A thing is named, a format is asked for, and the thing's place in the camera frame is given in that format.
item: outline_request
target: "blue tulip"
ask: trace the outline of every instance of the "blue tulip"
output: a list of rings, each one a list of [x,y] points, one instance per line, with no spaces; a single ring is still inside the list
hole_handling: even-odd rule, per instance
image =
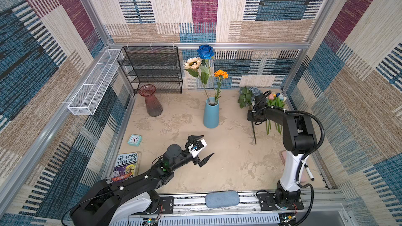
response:
[[[198,50],[198,55],[202,59],[210,59],[215,53],[212,50],[212,47],[209,45],[201,45],[199,46]]]

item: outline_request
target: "tulip bouquet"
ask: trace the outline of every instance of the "tulip bouquet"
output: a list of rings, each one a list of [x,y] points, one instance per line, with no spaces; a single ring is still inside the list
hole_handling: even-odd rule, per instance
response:
[[[280,93],[271,93],[268,95],[267,104],[270,106],[277,106],[283,108],[285,106],[286,97]],[[269,134],[269,130],[271,128],[271,121],[265,122],[265,126],[267,128],[267,134]],[[275,123],[275,128],[278,130],[279,134],[282,134],[282,126]]]
[[[218,99],[221,97],[221,85],[222,85],[222,79],[228,78],[228,73],[222,70],[218,70],[212,75],[211,73],[211,68],[209,67],[209,62],[208,59],[213,59],[214,58],[214,51],[212,50],[212,47],[209,45],[202,45],[199,46],[198,50],[198,55],[199,57],[194,57],[188,59],[184,63],[184,68],[185,70],[193,77],[198,78],[203,87],[205,94],[207,95],[208,98],[208,104],[210,105],[216,105],[218,104]],[[218,81],[216,83],[217,87],[215,88],[214,84],[214,77],[218,78]],[[214,103],[211,103],[209,100],[209,96],[206,90],[206,85],[208,83],[209,79],[212,79],[212,85],[214,86],[214,92],[215,92],[215,101]]]

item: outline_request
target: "book cover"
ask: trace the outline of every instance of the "book cover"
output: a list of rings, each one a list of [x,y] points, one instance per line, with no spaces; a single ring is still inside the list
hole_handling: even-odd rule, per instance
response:
[[[111,175],[112,182],[133,178],[138,172],[139,152],[119,154]]]

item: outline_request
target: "green leaf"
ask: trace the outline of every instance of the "green leaf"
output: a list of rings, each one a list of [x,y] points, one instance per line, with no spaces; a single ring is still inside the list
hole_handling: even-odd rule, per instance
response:
[[[247,101],[251,101],[251,97],[252,97],[253,95],[251,94],[251,93],[247,93],[246,94],[246,100]]]
[[[208,67],[200,66],[199,68],[201,69],[201,72],[204,72],[209,75],[210,72],[208,70]]]
[[[198,71],[194,71],[193,69],[189,68],[189,69],[186,69],[186,71],[193,77],[197,78],[199,76]]]
[[[206,85],[208,83],[209,75],[207,73],[201,73],[201,82]]]

